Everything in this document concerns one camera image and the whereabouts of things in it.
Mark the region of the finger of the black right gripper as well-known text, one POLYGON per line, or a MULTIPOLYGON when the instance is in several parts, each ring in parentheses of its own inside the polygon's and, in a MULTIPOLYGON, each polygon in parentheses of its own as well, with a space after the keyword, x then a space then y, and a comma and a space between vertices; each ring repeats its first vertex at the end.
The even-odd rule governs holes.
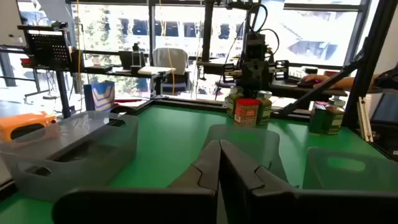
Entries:
POLYGON ((223 65, 223 73, 222 78, 224 83, 233 83, 234 82, 234 64, 233 63, 225 63, 223 65))
POLYGON ((288 60, 276 60, 274 78, 276 80, 287 80, 289 78, 290 62, 288 60))

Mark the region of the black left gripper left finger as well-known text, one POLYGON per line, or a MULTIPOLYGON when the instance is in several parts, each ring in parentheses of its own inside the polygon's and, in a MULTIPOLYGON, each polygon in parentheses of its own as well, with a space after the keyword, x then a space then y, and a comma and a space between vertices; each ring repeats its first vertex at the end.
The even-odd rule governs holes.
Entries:
POLYGON ((78 189, 53 205, 54 223, 216 223, 221 144, 210 141, 168 187, 78 189))

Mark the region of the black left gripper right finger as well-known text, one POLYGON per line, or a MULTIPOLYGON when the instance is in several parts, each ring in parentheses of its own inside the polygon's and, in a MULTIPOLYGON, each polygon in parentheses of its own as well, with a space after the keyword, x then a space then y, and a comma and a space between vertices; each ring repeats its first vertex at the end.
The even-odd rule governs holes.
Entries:
POLYGON ((220 181, 230 223, 366 223, 397 218, 397 162, 311 147, 301 187, 222 140, 220 181))

